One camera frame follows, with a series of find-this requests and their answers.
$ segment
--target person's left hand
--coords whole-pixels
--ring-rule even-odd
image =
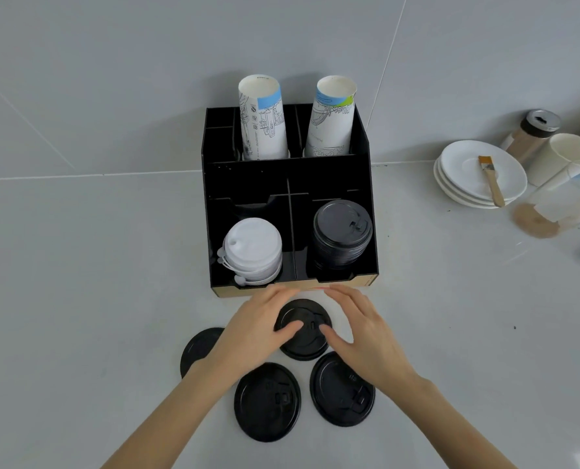
[[[247,372],[263,364],[270,354],[288,342],[301,329],[301,321],[293,321],[279,331],[274,330],[279,310],[299,290],[282,284],[270,284],[246,301],[204,359],[219,367],[233,385]]]

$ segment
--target black lid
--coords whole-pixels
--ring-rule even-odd
[[[303,327],[281,346],[281,351],[295,360],[313,360],[323,355],[328,347],[327,339],[318,326],[331,326],[331,319],[324,307],[311,299],[294,299],[279,311],[275,330],[284,328],[292,321],[303,321]]]
[[[353,246],[366,241],[372,220],[361,205],[345,199],[328,202],[318,209],[314,228],[333,244]]]
[[[374,386],[357,375],[335,352],[322,356],[310,376],[318,413],[336,426],[359,425],[372,410]]]
[[[301,390],[283,365],[266,362],[240,379],[234,412],[242,431],[270,443],[292,430],[301,411]]]
[[[199,334],[194,336],[188,342],[188,345],[184,349],[184,353],[181,354],[181,363],[179,364],[179,370],[181,372],[181,378],[190,370],[190,366],[206,357],[216,341],[221,336],[224,328],[209,328],[200,331]]]

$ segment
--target silver jar lid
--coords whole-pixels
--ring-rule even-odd
[[[542,131],[558,131],[561,127],[561,118],[548,110],[531,110],[527,114],[527,121]]]

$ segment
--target black organizer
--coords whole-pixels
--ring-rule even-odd
[[[326,283],[378,275],[375,235],[363,255],[343,271],[318,269],[312,263],[308,245],[314,214],[321,205],[348,199],[366,208],[375,222],[370,149],[357,109],[349,155],[303,158],[311,110],[312,104],[284,105],[290,158],[267,161],[240,161],[238,107],[207,110],[201,157],[212,288],[259,288],[238,286],[234,273],[216,261],[229,229],[249,217],[270,221],[281,234],[283,265],[276,282],[317,279]]]

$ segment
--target tile grout line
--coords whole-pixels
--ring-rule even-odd
[[[414,164],[414,163],[434,163],[435,159],[419,159],[416,161],[385,161],[382,163],[371,163],[371,166],[386,164]],[[61,176],[17,176],[14,178],[0,178],[0,180],[23,180],[23,179],[63,179],[63,178],[99,178],[100,176],[144,176],[147,174],[177,174],[177,173],[202,173],[201,169],[182,169],[179,171],[143,171],[140,173],[94,173],[94,174],[63,174]]]
[[[59,151],[59,150],[58,150],[58,149],[57,149],[55,146],[53,146],[53,144],[51,143],[51,141],[49,141],[47,138],[45,138],[45,136],[44,136],[42,133],[40,133],[40,131],[39,131],[39,130],[38,130],[38,129],[37,129],[37,128],[36,128],[36,127],[35,127],[35,126],[34,126],[34,125],[33,125],[33,124],[32,124],[32,123],[31,123],[31,122],[28,120],[28,119],[27,119],[27,117],[25,117],[25,116],[24,116],[24,115],[21,113],[21,111],[20,111],[19,109],[17,109],[17,108],[16,108],[16,107],[13,105],[13,103],[12,103],[11,101],[9,101],[9,100],[8,100],[8,99],[5,97],[5,95],[4,95],[2,92],[0,92],[0,97],[1,97],[1,99],[2,99],[2,100],[3,100],[3,101],[4,101],[4,102],[5,102],[5,103],[6,103],[6,104],[7,104],[7,105],[8,105],[8,106],[9,106],[9,107],[12,109],[12,110],[14,110],[14,113],[16,113],[16,115],[18,115],[19,117],[21,117],[21,119],[23,120],[23,122],[27,123],[27,125],[29,125],[29,127],[30,127],[32,130],[34,130],[34,132],[36,133],[36,135],[38,135],[38,136],[39,136],[39,138],[40,138],[41,140],[43,140],[45,143],[47,143],[47,145],[49,145],[49,147],[50,147],[50,148],[51,148],[53,151],[55,151],[55,152],[57,153],[57,155],[58,155],[60,158],[62,158],[62,160],[64,160],[64,162],[65,162],[67,165],[69,165],[71,168],[75,169],[75,166],[73,166],[73,164],[72,164],[72,163],[71,163],[71,162],[70,162],[68,159],[66,159],[66,158],[64,157],[64,155],[63,155],[62,153],[60,153],[60,151]]]
[[[395,34],[392,37],[392,44],[390,44],[390,50],[388,51],[388,57],[386,58],[386,63],[383,66],[383,72],[381,72],[381,78],[379,80],[379,85],[377,86],[377,92],[374,94],[374,102],[372,103],[372,108],[370,110],[370,114],[368,115],[368,122],[366,122],[366,129],[368,130],[368,126],[370,125],[370,119],[372,118],[372,111],[374,110],[374,106],[377,104],[377,97],[379,96],[379,90],[381,88],[381,83],[383,82],[383,78],[386,75],[386,69],[388,69],[388,62],[390,61],[390,55],[392,54],[392,48],[395,46],[395,39],[396,33],[399,30],[399,24],[401,24],[401,19],[403,18],[403,11],[405,9],[405,4],[407,0],[403,0],[403,6],[401,7],[401,13],[399,14],[399,20],[396,22]]]

